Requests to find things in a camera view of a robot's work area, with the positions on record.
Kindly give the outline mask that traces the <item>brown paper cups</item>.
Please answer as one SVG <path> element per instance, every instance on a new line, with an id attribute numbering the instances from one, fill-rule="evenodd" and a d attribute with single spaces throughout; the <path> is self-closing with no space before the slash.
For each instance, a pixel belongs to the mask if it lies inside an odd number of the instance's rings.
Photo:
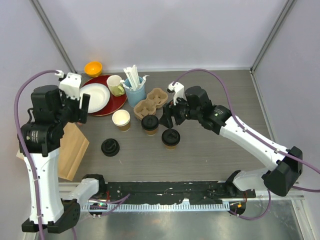
<path id="1" fill-rule="evenodd" d="M 117 110 L 112 115 L 112 122 L 120 131 L 126 132 L 131 126 L 130 113 L 124 109 Z"/>

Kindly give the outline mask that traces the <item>black lid stack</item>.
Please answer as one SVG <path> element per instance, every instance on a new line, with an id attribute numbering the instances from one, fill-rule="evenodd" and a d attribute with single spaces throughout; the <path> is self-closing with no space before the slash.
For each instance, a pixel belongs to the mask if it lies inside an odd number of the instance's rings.
<path id="1" fill-rule="evenodd" d="M 107 157 L 113 157 L 120 151 L 120 145 L 114 138 L 108 138 L 101 144 L 101 151 Z"/>

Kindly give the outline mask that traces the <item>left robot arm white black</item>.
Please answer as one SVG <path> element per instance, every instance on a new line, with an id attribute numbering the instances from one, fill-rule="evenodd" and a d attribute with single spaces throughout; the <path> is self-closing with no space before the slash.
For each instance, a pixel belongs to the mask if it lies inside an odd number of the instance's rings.
<path id="1" fill-rule="evenodd" d="M 31 213 L 21 228 L 27 233 L 47 229 L 60 234 L 76 226 L 81 207 L 91 197 L 100 200 L 107 192 L 101 174 L 87 174 L 66 198 L 60 197 L 58 162 L 64 127 L 87 121 L 90 95 L 69 96 L 56 85 L 45 85 L 30 97 L 29 121 L 18 127 L 31 194 Z"/>

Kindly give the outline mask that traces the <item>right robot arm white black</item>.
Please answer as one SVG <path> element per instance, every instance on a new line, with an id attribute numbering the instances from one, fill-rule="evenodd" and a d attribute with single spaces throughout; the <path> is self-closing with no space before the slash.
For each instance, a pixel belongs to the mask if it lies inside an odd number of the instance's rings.
<path id="1" fill-rule="evenodd" d="M 168 129 L 185 120 L 198 121 L 201 126 L 231 140 L 256 157 L 264 168 L 236 170 L 226 180 L 226 193 L 233 198 L 250 189 L 269 190 L 285 197 L 302 174 L 302 164 L 293 157 L 302 158 L 297 147 L 290 149 L 264 137 L 242 122 L 223 105 L 212 104 L 207 92 L 200 86 L 184 89 L 180 83 L 169 84 L 167 91 L 173 100 L 163 105 L 159 123 Z"/>

